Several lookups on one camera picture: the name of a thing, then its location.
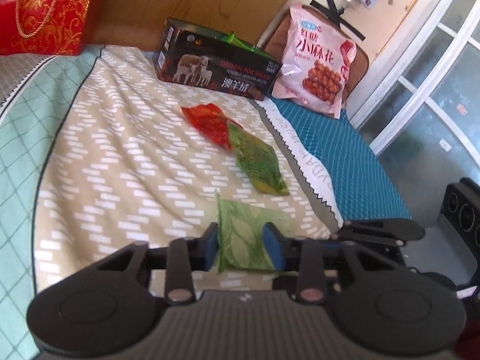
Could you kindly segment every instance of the black box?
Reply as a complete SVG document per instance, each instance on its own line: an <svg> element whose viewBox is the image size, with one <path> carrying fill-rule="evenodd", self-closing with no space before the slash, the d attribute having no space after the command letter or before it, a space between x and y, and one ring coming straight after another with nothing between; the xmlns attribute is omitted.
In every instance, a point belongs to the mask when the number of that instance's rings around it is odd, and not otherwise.
<svg viewBox="0 0 480 360"><path fill-rule="evenodd" d="M224 42L225 37L206 27L167 19L154 54L158 78L263 100L282 64L262 50Z"/></svg>

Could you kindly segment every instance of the sticker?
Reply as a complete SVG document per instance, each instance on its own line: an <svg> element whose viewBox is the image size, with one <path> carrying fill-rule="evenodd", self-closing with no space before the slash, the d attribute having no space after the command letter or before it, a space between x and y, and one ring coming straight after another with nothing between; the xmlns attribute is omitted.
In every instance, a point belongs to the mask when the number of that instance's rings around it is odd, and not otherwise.
<svg viewBox="0 0 480 360"><path fill-rule="evenodd" d="M172 38L172 34L173 34L173 27L170 27L169 34L166 36L166 40L168 40L169 42L170 42L170 39Z"/></svg>
<svg viewBox="0 0 480 360"><path fill-rule="evenodd" d="M165 62L165 54L161 52L160 55L158 56L158 65L160 66L160 68L162 68L164 62Z"/></svg>
<svg viewBox="0 0 480 360"><path fill-rule="evenodd" d="M463 106L463 104L459 104L457 105L457 110L460 112L460 114L462 114L463 116L465 116L467 114L467 109Z"/></svg>
<svg viewBox="0 0 480 360"><path fill-rule="evenodd" d="M477 289L477 286L474 286L474 287L470 287L470 288L465 288L461 291L457 291L457 298L458 299L468 298L475 293L476 289Z"/></svg>
<svg viewBox="0 0 480 360"><path fill-rule="evenodd" d="M443 147L443 149L448 153L450 150L452 150L452 147L448 144L448 142L444 139L441 139L439 142L440 146Z"/></svg>

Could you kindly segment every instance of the beige patterned fabric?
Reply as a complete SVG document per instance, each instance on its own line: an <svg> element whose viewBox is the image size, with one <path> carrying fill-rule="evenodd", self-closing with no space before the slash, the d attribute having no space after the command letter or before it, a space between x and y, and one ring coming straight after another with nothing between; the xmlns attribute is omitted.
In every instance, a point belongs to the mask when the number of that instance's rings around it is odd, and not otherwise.
<svg viewBox="0 0 480 360"><path fill-rule="evenodd" d="M256 191L235 158L184 119L181 106L214 103L272 145L290 196ZM225 199L283 210L298 235L327 237L285 156L245 98L159 81L137 49L109 46L81 87L46 166L35 215L41 290L135 241L166 246L200 236ZM205 288L266 289L271 275L194 273ZM154 273L151 290L163 294Z"/></svg>

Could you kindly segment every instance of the pink sticker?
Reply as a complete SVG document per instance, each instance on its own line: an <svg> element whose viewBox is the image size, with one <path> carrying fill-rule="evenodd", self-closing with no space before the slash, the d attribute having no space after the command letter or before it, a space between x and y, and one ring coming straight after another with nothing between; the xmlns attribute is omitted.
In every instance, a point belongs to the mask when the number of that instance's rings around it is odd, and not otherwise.
<svg viewBox="0 0 480 360"><path fill-rule="evenodd" d="M463 104L459 104L457 105L457 110L460 112L460 114L462 114L463 116L465 116L467 114L467 109L463 106Z"/></svg>

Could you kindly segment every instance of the light green plaid fabric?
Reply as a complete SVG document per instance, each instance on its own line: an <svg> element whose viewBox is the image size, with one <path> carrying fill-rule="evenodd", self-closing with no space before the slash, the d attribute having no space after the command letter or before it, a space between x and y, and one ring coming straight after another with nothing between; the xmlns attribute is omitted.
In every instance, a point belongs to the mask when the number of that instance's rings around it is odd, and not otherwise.
<svg viewBox="0 0 480 360"><path fill-rule="evenodd" d="M38 352L25 321L35 291L37 187L57 131L100 50L89 46L80 56L51 59L0 119L0 360L28 360Z"/></svg>

